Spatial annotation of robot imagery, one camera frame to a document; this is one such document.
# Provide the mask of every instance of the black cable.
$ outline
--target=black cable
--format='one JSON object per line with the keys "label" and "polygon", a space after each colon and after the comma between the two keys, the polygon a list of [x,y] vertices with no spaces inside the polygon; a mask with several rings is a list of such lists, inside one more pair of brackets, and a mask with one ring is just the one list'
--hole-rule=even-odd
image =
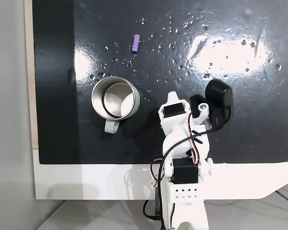
{"label": "black cable", "polygon": [[151,220],[160,220],[160,216],[150,216],[148,214],[146,214],[146,205],[148,203],[148,200],[145,201],[144,205],[143,205],[143,214],[144,216],[146,216],[147,218],[151,219]]}
{"label": "black cable", "polygon": [[175,211],[175,203],[173,204],[173,209],[172,209],[172,213],[171,213],[171,217],[170,217],[170,226],[171,226],[171,228],[172,228],[172,219],[173,219],[174,211]]}
{"label": "black cable", "polygon": [[214,132],[217,132],[219,131],[221,128],[223,128],[223,126],[229,121],[230,119],[230,114],[231,114],[231,110],[229,110],[229,115],[228,115],[228,118],[226,119],[226,121],[219,127],[217,128],[212,128],[208,131],[205,131],[205,132],[202,132],[202,133],[196,133],[190,137],[187,137],[181,141],[178,141],[175,145],[173,145],[171,148],[169,148],[169,150],[166,152],[166,154],[164,154],[164,157],[162,159],[162,162],[160,163],[160,167],[159,167],[159,173],[158,173],[158,197],[159,197],[159,206],[160,206],[160,220],[161,220],[161,228],[163,230],[167,230],[165,228],[165,224],[164,224],[164,219],[163,219],[163,207],[162,207],[162,196],[161,196],[161,173],[162,173],[162,168],[163,168],[163,164],[164,164],[164,161],[165,159],[167,158],[168,154],[174,149],[176,148],[178,145],[180,145],[181,143],[187,141],[187,140],[190,140],[194,137],[197,137],[197,136],[200,136],[200,135],[204,135],[204,134],[209,134],[209,133],[214,133]]}

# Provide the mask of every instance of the stainless steel cup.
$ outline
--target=stainless steel cup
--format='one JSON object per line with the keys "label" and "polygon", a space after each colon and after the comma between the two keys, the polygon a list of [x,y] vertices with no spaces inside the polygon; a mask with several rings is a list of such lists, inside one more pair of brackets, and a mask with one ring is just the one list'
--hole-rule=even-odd
{"label": "stainless steel cup", "polygon": [[129,81],[120,77],[106,77],[93,88],[92,105],[106,119],[105,132],[116,133],[120,121],[138,110],[140,95]]}

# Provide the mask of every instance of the floor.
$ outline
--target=floor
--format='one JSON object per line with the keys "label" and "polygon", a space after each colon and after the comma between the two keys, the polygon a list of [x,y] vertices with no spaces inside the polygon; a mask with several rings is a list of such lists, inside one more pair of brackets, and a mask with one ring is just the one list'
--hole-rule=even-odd
{"label": "floor", "polygon": [[[279,190],[288,197],[288,185]],[[142,200],[65,201],[38,230],[158,230],[142,214]],[[210,230],[288,230],[288,201],[277,193],[260,200],[205,202]],[[153,213],[153,206],[147,207]],[[179,230],[188,229],[187,224]]]}

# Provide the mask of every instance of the red cable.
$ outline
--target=red cable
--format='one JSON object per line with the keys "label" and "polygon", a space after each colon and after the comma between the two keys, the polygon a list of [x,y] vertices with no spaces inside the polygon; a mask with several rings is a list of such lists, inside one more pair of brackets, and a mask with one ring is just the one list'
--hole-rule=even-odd
{"label": "red cable", "polygon": [[[189,130],[189,135],[190,136],[192,136],[192,132],[191,132],[191,128],[190,128],[190,118],[191,118],[191,115],[192,115],[193,113],[191,112],[191,113],[189,113],[189,115],[188,115],[188,130]],[[197,149],[197,147],[196,147],[196,145],[195,145],[195,142],[194,142],[194,140],[193,139],[191,139],[191,143],[192,143],[192,145],[193,145],[193,148],[195,149],[195,152],[196,152],[196,156],[197,156],[197,161],[195,162],[196,164],[199,164],[199,162],[200,162],[200,154],[199,154],[199,152],[198,152],[198,149]]]}

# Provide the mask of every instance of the white base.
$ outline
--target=white base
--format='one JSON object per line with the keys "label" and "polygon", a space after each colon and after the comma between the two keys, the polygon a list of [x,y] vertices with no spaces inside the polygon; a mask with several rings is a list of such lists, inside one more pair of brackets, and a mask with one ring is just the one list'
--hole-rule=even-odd
{"label": "white base", "polygon": [[[39,164],[33,150],[37,199],[154,199],[148,164]],[[288,162],[214,164],[205,199],[259,199],[288,184]]]}

